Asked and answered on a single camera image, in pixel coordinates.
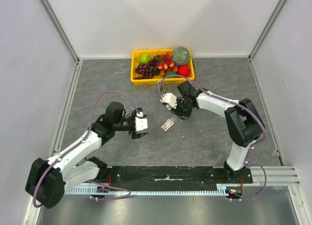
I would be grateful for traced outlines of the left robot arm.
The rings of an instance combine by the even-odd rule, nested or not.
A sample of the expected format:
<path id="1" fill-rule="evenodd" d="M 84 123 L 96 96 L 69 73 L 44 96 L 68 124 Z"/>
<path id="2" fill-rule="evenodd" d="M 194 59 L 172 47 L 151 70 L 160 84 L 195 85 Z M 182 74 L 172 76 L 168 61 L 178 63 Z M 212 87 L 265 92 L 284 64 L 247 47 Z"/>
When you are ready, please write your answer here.
<path id="1" fill-rule="evenodd" d="M 128 132 L 132 139 L 138 139 L 146 135 L 147 128 L 147 115 L 142 108 L 126 114 L 123 104 L 111 102 L 73 144 L 47 160 L 37 158 L 32 163 L 25 191 L 33 197 L 33 206 L 52 208 L 67 190 L 89 180 L 103 182 L 107 177 L 105 163 L 97 158 L 78 163 L 104 146 L 116 132 Z"/>

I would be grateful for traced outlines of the green white stapler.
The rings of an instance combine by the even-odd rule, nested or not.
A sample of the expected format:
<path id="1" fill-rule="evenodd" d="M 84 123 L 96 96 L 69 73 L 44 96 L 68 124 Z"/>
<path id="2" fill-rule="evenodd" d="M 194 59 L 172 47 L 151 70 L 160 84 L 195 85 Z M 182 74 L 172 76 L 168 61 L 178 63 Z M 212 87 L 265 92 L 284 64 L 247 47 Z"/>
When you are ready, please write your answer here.
<path id="1" fill-rule="evenodd" d="M 158 84 L 159 92 L 160 92 L 160 102 L 162 103 L 162 105 L 165 105 L 169 110 L 171 110 L 172 107 L 163 100 L 166 94 L 163 83 L 161 81 L 158 81 L 157 84 Z"/>

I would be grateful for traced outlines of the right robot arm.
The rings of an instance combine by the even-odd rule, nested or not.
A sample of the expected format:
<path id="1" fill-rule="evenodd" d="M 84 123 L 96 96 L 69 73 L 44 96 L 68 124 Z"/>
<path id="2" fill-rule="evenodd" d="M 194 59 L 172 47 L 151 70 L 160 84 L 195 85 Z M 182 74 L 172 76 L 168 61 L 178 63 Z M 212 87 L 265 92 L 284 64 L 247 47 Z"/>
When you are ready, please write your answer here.
<path id="1" fill-rule="evenodd" d="M 233 144 L 224 162 L 223 177 L 229 183 L 236 182 L 246 168 L 249 151 L 267 136 L 265 125 L 253 102 L 249 99 L 230 100 L 204 88 L 195 89 L 189 81 L 181 83 L 177 88 L 179 97 L 167 93 L 162 102 L 178 117 L 187 119 L 196 108 L 211 111 L 225 119 Z"/>

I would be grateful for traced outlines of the red white staple box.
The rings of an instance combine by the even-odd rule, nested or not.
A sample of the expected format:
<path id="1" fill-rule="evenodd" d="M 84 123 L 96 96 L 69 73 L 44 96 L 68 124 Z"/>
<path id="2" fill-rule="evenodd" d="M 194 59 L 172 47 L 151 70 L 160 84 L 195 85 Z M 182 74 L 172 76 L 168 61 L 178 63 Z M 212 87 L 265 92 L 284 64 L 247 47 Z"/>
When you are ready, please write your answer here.
<path id="1" fill-rule="evenodd" d="M 160 127 L 164 132 L 167 132 L 177 121 L 182 121 L 182 119 L 173 114 L 168 120 L 164 122 L 164 124 Z"/>

